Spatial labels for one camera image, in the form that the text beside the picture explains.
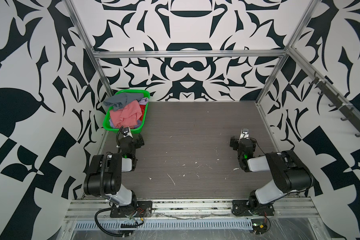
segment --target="gray wood grain surface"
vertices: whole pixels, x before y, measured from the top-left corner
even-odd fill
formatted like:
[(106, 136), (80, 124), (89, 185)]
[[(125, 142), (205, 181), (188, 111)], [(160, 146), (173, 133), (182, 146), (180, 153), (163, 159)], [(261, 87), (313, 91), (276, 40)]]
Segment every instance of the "gray wood grain surface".
[[(240, 169), (229, 141), (242, 127), (264, 152), (274, 151), (252, 101), (151, 102), (141, 132), (145, 145), (136, 151), (135, 171), (122, 174), (122, 184), (138, 198), (247, 197), (272, 176)], [(115, 136), (109, 133), (103, 153), (117, 151)], [(259, 155), (257, 147), (254, 156)]]

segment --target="gray cloth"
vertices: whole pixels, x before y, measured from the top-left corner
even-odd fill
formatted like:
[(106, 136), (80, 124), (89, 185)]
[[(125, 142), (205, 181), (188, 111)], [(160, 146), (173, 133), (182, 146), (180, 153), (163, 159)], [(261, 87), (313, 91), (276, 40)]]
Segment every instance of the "gray cloth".
[(104, 100), (106, 107), (113, 107), (113, 110), (119, 110), (130, 104), (132, 101), (140, 101), (144, 97), (142, 93), (120, 93)]

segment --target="black and white patterned wall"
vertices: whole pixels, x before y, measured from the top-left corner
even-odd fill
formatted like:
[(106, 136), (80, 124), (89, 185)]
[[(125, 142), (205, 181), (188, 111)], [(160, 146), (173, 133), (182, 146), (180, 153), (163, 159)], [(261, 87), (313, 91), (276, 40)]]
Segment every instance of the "black and white patterned wall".
[(48, 239), (96, 153), (104, 89), (61, 0), (0, 1), (0, 239)]
[[(360, 0), (323, 0), (297, 49), (360, 110)], [(310, 81), (289, 58), (261, 106), (279, 148), (293, 149), (315, 177), (307, 195), (324, 223), (360, 240), (360, 138)]]
[[(283, 49), (309, 0), (74, 0), (97, 51)], [(277, 57), (102, 59), (154, 101), (255, 100)]]

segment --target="metal bracket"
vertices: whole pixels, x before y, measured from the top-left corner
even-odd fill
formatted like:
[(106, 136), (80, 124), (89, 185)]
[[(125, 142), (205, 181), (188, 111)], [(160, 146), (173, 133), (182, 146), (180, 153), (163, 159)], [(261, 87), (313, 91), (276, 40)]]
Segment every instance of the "metal bracket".
[(344, 97), (324, 76), (322, 76), (317, 69), (309, 63), (304, 56), (301, 55), (296, 49), (288, 48), (287, 54), (301, 67), (301, 69), (313, 81), (310, 84), (316, 84), (317, 88), (321, 90), (319, 95), (325, 95), (332, 104), (330, 107), (338, 106), (339, 110), (345, 118), (342, 121), (349, 121), (360, 133), (360, 112)]
[(85, 46), (85, 49), (89, 56), (89, 59), (91, 60), (91, 63), (93, 65), (93, 67), (95, 68), (96, 72), (100, 76), (100, 81), (103, 84), (107, 95), (109, 97), (113, 96), (114, 94), (113, 94), (112, 88), (110, 87), (109, 81), (103, 72), (103, 69), (99, 63), (99, 60), (96, 59), (96, 57), (93, 54), (91, 42), (89, 41), (88, 35), (83, 27), (83, 24), (79, 18), (79, 14), (77, 13), (72, 0), (63, 0), (63, 2), (65, 3), (65, 6), (66, 6), (69, 16), (71, 18), (71, 21), (77, 30), (77, 34), (79, 35), (81, 41), (83, 42), (83, 44)]
[[(299, 23), (297, 24), (297, 26), (292, 34), (292, 37), (289, 39), (288, 43), (286, 44), (286, 46), (284, 48), (284, 50), (286, 52), (288, 51), (289, 48), (293, 47), (296, 44), (296, 42), (299, 40), (302, 32), (304, 31), (304, 29), (308, 25), (309, 21), (311, 20), (312, 15), (319, 3), (321, 3), (321, 0), (311, 0), (310, 1), (307, 9), (304, 12), (304, 15), (301, 17)], [(268, 79), (266, 80), (263, 89), (261, 90), (259, 96), (256, 99), (256, 103), (260, 104), (261, 101), (264, 99), (264, 97), (267, 95), (269, 89), (271, 88), (273, 82), (276, 79), (277, 74), (281, 71), (281, 69), (283, 68), (287, 59), (288, 59), (288, 54), (281, 57), (279, 59), (279, 61), (276, 63), (271, 74), (269, 75)]]
[(94, 51), (95, 58), (181, 58), (283, 56), (282, 49), (271, 50), (193, 50), (193, 51)]
[(267, 216), (273, 216), (274, 214), (273, 204), (264, 205), (253, 212), (249, 211), (248, 200), (233, 200), (232, 205), (232, 214), (237, 217), (264, 215), (264, 212), (267, 214)]

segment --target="green laundry basket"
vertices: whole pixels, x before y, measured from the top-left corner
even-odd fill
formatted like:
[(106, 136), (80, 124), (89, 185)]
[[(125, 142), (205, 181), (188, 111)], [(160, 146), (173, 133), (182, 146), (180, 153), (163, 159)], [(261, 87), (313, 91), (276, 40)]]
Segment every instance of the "green laundry basket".
[[(142, 93), (142, 94), (144, 94), (144, 98), (150, 98), (150, 97), (151, 97), (151, 95), (149, 94), (148, 91), (138, 90), (138, 89), (124, 89), (124, 90), (120, 90), (120, 91), (118, 91), (117, 93), (115, 93), (115, 95), (117, 95), (117, 94), (119, 94), (119, 93)], [(141, 132), (141, 129), (142, 129), (143, 126), (144, 126), (145, 116), (147, 115), (148, 104), (149, 104), (149, 102), (148, 102), (147, 105), (145, 106), (143, 121), (141, 122), (140, 127), (135, 128), (135, 129), (131, 129), (131, 132), (132, 132), (133, 134), (138, 134), (138, 133)], [(107, 112), (107, 114), (106, 114), (106, 117), (104, 118), (104, 121), (103, 121), (103, 127), (104, 127), (105, 130), (113, 131), (113, 132), (118, 132), (118, 131), (119, 131), (118, 128), (112, 128), (112, 127), (109, 125), (109, 119), (110, 119), (109, 111), (111, 111), (112, 109), (113, 109), (113, 107), (110, 107), (110, 108), (108, 109), (108, 112)]]

